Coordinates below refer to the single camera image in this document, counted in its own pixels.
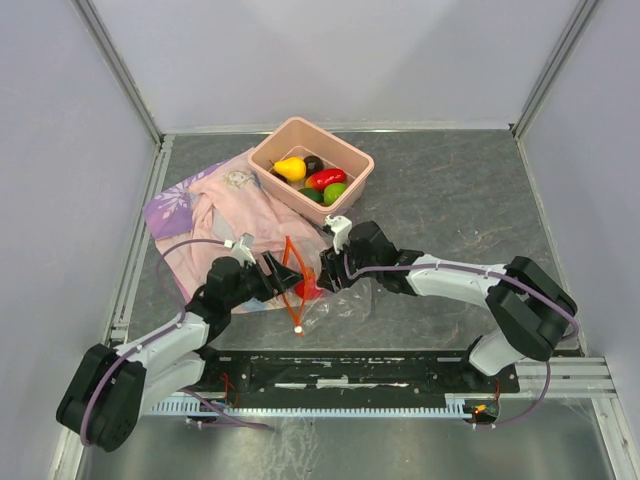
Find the red fake tomato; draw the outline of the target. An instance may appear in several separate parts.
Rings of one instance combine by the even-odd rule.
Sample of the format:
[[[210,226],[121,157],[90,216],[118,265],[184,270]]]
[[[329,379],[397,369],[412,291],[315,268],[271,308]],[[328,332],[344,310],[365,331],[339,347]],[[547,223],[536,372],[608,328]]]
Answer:
[[[316,281],[307,279],[294,287],[294,293],[303,300],[316,300],[324,295],[324,290],[319,288]]]

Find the clear zip top bag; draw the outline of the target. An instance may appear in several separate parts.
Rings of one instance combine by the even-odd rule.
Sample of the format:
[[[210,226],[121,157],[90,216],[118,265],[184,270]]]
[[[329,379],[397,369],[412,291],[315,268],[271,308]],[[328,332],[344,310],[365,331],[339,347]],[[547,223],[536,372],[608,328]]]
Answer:
[[[298,337],[310,334],[330,320],[363,321],[372,308],[371,282],[365,279],[351,287],[333,292],[319,283],[320,250],[307,239],[286,235],[281,263],[300,273],[303,280],[279,297],[293,322]]]

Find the dark green fake vegetable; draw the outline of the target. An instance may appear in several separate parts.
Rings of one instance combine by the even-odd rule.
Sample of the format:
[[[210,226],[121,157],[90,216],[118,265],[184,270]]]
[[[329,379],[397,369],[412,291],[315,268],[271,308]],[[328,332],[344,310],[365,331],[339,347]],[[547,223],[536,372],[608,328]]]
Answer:
[[[313,188],[302,188],[299,190],[299,193],[318,204],[322,204],[324,202],[323,193]]]

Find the green fake apple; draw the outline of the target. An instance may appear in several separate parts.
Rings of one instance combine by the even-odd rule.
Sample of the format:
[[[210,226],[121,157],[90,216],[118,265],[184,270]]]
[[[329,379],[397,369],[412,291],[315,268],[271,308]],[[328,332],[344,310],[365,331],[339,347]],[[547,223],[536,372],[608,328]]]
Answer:
[[[340,196],[346,191],[345,183],[336,182],[328,185],[323,192],[323,203],[325,206],[333,205]]]

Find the red fake pepper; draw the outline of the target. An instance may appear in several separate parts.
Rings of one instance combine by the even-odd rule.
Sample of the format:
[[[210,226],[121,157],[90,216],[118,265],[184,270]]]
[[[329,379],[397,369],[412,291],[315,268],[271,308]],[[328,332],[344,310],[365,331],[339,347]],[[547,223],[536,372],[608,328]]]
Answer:
[[[323,192],[329,185],[334,183],[345,183],[346,173],[339,168],[327,168],[316,172],[305,180],[305,187],[318,192]]]

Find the yellow fake pear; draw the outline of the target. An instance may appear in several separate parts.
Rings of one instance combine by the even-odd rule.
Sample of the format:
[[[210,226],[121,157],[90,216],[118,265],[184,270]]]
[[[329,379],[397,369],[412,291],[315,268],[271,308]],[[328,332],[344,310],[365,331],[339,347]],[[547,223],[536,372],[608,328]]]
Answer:
[[[287,182],[299,182],[306,178],[307,167],[299,156],[290,156],[272,165],[272,172]]]

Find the dark purple fake eggplant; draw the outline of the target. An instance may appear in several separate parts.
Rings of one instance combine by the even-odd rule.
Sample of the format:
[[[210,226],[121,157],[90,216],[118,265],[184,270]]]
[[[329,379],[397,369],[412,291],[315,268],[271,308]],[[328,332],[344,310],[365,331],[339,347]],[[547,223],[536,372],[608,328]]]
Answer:
[[[303,161],[306,166],[307,177],[310,177],[325,168],[323,161],[315,155],[306,156]]]

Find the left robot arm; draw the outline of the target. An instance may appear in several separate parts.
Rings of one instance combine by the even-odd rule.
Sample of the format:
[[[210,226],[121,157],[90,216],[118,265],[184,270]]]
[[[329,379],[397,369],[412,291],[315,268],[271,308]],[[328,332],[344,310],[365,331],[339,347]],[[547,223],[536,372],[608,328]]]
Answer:
[[[191,385],[215,387],[221,366],[199,351],[226,329],[233,309],[249,300],[271,300],[304,280],[271,253],[263,258],[263,264],[232,256],[214,260],[205,283],[168,323],[116,348],[89,348],[57,407],[56,421],[83,444],[112,452],[143,414],[171,394]]]

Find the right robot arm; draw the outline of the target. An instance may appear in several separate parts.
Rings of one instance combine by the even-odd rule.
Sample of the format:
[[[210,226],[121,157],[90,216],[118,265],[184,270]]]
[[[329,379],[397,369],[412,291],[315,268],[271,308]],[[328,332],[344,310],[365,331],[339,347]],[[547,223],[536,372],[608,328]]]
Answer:
[[[496,330],[474,341],[458,368],[469,390],[483,390],[523,359],[548,361],[559,343],[579,333],[575,301],[528,257],[493,265],[443,260],[399,249],[376,222],[353,224],[344,216],[327,217],[323,229],[332,245],[320,255],[318,287],[337,293],[372,278],[391,293],[446,298],[491,313]]]

